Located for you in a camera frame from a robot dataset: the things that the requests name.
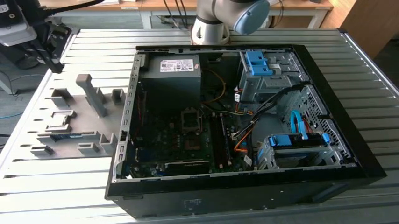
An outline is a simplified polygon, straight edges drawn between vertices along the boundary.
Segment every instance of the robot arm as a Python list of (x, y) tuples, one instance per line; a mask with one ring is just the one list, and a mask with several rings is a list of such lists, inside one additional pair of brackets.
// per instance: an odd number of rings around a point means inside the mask
[(269, 10), (267, 0), (199, 0), (197, 18), (191, 39), (195, 44), (225, 44), (229, 29), (241, 34), (253, 33), (261, 26)]

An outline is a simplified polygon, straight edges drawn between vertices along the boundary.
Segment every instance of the metal workbench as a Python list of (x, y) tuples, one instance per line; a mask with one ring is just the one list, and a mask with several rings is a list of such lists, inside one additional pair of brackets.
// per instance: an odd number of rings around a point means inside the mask
[[(322, 204), (201, 216), (151, 218), (144, 222), (217, 223), (390, 223), (399, 220), (399, 91), (352, 39), (336, 30), (272, 29), (249, 36), (232, 33), (232, 43), (304, 44), (388, 176)], [(27, 145), (36, 144), (32, 129), (43, 128), (51, 88), (75, 84), (89, 73), (103, 93), (125, 88), (136, 45), (185, 45), (180, 30), (81, 30), (64, 53), (63, 74), (44, 76), (9, 141), (0, 154), (0, 222), (11, 219), (52, 223), (128, 223), (135, 219), (104, 200), (111, 157), (37, 159)]]

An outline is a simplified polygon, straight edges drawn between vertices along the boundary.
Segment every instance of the sticker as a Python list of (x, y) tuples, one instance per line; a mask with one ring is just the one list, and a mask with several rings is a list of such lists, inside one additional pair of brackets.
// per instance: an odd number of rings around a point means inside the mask
[(121, 10), (137, 10), (137, 7), (120, 7)]
[(193, 71), (193, 60), (163, 60), (161, 72)]
[(236, 93), (235, 94), (235, 101), (239, 102), (239, 99), (240, 99), (240, 95)]
[(279, 64), (269, 64), (268, 68), (269, 69), (281, 69)]
[(203, 200), (201, 199), (191, 199), (183, 201), (184, 209), (188, 211), (193, 211), (196, 209), (201, 209), (203, 207)]
[(8, 12), (8, 5), (0, 5), (0, 13)]
[(244, 162), (248, 164), (248, 166), (252, 165), (252, 159), (245, 155)]

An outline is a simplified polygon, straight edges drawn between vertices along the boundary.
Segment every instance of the floor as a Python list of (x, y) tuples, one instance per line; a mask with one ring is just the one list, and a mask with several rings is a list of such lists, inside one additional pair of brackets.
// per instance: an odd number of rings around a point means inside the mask
[[(139, 16), (128, 17), (65, 17), (63, 22), (80, 29), (140, 29), (143, 28), (141, 19)], [(171, 28), (171, 23), (161, 23), (157, 17), (152, 17), (153, 28)], [(378, 57), (375, 63), (387, 74), (395, 85), (399, 85), (399, 40), (391, 41)], [(44, 65), (37, 66), (29, 70), (19, 70), (13, 64), (0, 54), (0, 71), (5, 72), (11, 79), (32, 74), (44, 74), (47, 68)], [(32, 98), (36, 87), (39, 86), (41, 77), (24, 77), (12, 82), (12, 88), (19, 89), (16, 96), (8, 95), (0, 91), (0, 117), (17, 114), (24, 111), (24, 108)], [(0, 134), (11, 134), (20, 116), (0, 119)], [(0, 137), (0, 149), (5, 143), (7, 138)]]

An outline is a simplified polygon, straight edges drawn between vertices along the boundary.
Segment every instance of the power supply label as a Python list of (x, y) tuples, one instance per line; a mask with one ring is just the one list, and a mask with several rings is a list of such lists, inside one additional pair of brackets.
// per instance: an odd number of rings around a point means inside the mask
[(161, 72), (193, 71), (193, 60), (163, 60)]

